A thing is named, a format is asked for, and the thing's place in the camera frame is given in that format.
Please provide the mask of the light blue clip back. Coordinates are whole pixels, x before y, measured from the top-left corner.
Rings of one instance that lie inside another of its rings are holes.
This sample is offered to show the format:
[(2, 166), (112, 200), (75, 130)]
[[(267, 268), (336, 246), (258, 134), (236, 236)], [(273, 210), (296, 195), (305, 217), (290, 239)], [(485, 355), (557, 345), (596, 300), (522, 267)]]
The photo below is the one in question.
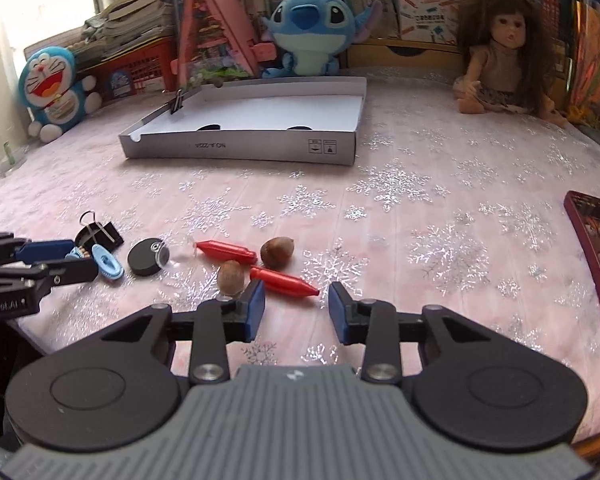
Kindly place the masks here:
[(67, 255), (66, 259), (91, 259), (91, 253), (82, 246), (74, 246)]

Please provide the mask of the light blue clip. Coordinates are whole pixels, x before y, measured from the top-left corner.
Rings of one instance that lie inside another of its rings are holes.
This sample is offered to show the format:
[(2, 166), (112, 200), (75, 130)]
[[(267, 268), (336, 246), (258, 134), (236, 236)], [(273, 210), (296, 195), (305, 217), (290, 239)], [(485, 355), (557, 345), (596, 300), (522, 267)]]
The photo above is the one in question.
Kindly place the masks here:
[(94, 244), (91, 248), (92, 258), (96, 262), (99, 274), (107, 281), (120, 280), (124, 269), (119, 260), (104, 246)]
[(91, 253), (82, 246), (74, 246), (67, 255), (66, 259), (91, 259)]

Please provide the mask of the red crayon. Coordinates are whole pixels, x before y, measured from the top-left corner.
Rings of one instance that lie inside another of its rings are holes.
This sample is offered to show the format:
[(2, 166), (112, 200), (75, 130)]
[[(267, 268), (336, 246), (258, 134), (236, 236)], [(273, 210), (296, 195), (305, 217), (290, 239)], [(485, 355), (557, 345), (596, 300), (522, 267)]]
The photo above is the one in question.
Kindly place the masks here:
[(200, 240), (195, 243), (195, 248), (216, 261), (234, 260), (243, 266), (253, 266), (258, 262), (258, 255), (249, 248), (220, 240)]
[(289, 274), (285, 274), (270, 269), (253, 266), (249, 271), (252, 280), (260, 280), (265, 284), (265, 287), (272, 292), (289, 297), (312, 297), (318, 296), (320, 290), (311, 284), (303, 281), (302, 278), (297, 278)]

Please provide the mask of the brown nut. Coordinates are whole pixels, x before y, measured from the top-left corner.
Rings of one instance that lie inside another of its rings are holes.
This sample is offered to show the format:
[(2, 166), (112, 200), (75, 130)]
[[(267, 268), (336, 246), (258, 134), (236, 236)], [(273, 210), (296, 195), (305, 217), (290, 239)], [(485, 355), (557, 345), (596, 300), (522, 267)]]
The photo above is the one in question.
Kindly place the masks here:
[(264, 266), (271, 270), (283, 269), (294, 254), (294, 240), (288, 236), (276, 236), (267, 240), (260, 248)]
[(219, 292), (225, 296), (236, 296), (245, 286), (245, 270), (236, 260), (228, 260), (221, 264), (216, 276)]

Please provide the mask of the light blue clip front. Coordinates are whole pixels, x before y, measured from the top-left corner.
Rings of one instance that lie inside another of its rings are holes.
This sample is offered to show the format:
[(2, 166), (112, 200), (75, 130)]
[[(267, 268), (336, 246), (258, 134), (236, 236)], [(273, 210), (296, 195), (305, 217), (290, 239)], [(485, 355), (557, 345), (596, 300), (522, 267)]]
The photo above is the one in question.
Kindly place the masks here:
[(124, 269), (119, 260), (104, 246), (94, 244), (91, 248), (92, 258), (96, 262), (99, 274), (107, 281), (120, 280)]

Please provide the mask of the black binder clip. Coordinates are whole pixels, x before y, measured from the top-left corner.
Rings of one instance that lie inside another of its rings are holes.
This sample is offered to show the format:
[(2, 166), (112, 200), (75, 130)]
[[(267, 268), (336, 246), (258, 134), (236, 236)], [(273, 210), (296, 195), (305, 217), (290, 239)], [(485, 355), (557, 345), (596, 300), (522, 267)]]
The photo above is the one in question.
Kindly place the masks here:
[(170, 113), (175, 114), (183, 106), (183, 101), (186, 96), (186, 92), (183, 88), (178, 88), (175, 92), (173, 99), (170, 101)]
[(79, 222), (82, 229), (79, 230), (74, 239), (76, 247), (91, 252), (94, 245), (100, 245), (108, 252), (115, 252), (124, 244), (124, 239), (114, 224), (98, 221), (92, 210), (81, 214)]

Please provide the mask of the black round disc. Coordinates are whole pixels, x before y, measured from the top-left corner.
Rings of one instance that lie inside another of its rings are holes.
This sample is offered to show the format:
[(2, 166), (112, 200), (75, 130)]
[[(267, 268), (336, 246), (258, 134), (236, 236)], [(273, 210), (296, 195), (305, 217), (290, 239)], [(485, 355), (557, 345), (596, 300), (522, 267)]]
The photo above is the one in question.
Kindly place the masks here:
[(135, 244), (128, 253), (128, 265), (135, 276), (146, 278), (160, 272), (170, 260), (170, 249), (158, 237), (149, 237)]

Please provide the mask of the pink snowflake tablecloth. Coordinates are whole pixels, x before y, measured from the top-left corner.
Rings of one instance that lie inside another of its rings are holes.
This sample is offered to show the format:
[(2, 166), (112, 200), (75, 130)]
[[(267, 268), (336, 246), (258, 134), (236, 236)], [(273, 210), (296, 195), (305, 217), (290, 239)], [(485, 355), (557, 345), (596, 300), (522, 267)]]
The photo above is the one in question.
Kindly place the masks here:
[[(125, 243), (294, 240), (289, 273), (399, 310), (442, 304), (575, 370), (588, 388), (578, 435), (600, 432), (600, 306), (562, 201), (600, 197), (600, 148), (527, 116), (464, 116), (450, 89), (370, 76), (351, 167), (129, 160), (119, 133), (157, 106), (104, 108), (0, 177), (0, 231), (68, 238), (92, 210)], [(151, 278), (55, 289), (24, 328), (58, 349), (154, 302), (215, 295), (195, 257)]]

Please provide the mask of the Doraemon plush toy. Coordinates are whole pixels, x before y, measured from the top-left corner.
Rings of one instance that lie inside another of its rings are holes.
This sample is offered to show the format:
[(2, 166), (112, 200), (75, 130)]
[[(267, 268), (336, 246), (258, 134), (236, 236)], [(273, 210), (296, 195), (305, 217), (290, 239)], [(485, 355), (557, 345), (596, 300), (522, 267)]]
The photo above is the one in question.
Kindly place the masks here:
[(33, 53), (22, 70), (18, 91), (32, 113), (29, 136), (49, 144), (102, 107), (96, 78), (76, 79), (74, 55), (63, 47)]

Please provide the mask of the white shallow cardboard box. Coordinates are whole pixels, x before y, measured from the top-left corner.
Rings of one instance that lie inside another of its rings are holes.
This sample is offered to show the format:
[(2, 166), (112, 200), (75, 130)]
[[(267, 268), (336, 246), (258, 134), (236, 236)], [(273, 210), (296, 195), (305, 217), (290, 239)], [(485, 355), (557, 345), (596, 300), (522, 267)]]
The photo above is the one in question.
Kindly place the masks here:
[(351, 166), (364, 77), (253, 79), (186, 92), (119, 134), (129, 159), (196, 158)]

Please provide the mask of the black binder clip on box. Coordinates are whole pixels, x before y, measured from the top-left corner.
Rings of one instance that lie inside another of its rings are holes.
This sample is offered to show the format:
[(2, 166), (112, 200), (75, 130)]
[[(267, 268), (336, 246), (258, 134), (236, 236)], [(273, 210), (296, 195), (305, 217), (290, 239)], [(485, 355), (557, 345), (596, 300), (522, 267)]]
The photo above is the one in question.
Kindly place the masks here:
[(175, 92), (173, 99), (170, 101), (170, 113), (175, 114), (183, 106), (183, 101), (186, 96), (186, 92), (183, 88), (178, 88)]

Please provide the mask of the red plastic crate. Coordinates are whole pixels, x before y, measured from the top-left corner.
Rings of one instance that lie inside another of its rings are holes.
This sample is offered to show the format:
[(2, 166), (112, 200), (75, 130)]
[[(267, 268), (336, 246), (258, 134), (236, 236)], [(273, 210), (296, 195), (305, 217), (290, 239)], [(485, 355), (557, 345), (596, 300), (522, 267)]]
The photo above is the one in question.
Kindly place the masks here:
[(95, 90), (104, 102), (152, 92), (174, 92), (178, 77), (171, 63), (178, 57), (172, 37), (162, 37), (127, 50), (107, 61), (78, 71), (79, 77), (94, 76)]

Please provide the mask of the wooden drawer shelf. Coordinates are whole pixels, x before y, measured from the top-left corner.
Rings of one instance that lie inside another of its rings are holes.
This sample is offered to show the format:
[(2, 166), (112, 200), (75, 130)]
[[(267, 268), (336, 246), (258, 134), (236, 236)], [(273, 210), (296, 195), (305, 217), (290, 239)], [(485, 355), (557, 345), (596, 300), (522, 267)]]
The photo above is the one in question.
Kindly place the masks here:
[(423, 68), (451, 73), (459, 73), (463, 68), (462, 57), (455, 46), (399, 39), (372, 38), (362, 44), (352, 44), (344, 58), (347, 68)]

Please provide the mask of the stack of books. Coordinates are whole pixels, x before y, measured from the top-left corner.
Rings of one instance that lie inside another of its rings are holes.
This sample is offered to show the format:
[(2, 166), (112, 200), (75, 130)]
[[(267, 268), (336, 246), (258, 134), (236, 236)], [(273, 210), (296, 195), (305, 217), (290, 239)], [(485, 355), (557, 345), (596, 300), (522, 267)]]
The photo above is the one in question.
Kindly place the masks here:
[(173, 0), (116, 0), (84, 22), (81, 39), (68, 47), (79, 70), (139, 47), (172, 37)]

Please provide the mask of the pink triangular block display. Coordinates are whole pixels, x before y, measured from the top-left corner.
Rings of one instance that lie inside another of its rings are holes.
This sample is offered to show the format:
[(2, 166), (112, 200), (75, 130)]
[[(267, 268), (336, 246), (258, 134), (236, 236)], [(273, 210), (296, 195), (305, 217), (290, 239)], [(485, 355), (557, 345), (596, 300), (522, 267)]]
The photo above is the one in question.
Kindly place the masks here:
[(276, 45), (258, 36), (238, 0), (184, 0), (172, 62), (181, 89), (258, 78), (276, 58)]

